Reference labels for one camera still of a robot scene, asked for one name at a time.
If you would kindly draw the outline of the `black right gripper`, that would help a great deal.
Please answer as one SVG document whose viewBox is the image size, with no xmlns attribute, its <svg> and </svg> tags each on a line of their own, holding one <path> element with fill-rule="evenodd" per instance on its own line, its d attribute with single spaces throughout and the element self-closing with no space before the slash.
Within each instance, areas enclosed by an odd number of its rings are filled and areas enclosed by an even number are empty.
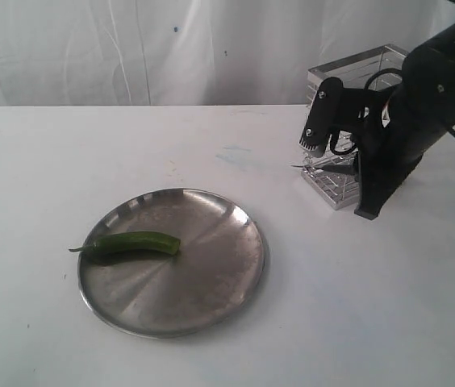
<svg viewBox="0 0 455 387">
<path fill-rule="evenodd" d="M 358 194 L 354 214 L 374 220 L 420 162 L 424 131 L 404 90 L 375 92 L 364 116 L 363 133 L 353 135 L 358 148 L 352 164 Z"/>
</svg>

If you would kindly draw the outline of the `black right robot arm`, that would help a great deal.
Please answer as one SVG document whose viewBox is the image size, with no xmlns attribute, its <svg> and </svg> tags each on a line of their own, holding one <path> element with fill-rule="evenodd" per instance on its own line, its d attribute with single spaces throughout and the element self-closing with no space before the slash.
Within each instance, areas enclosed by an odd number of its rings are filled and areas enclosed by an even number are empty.
<svg viewBox="0 0 455 387">
<path fill-rule="evenodd" d="M 356 134 L 359 202 L 355 213 L 373 220 L 445 134 L 455 139 L 455 24 L 404 59 L 396 86 L 369 94 Z"/>
</svg>

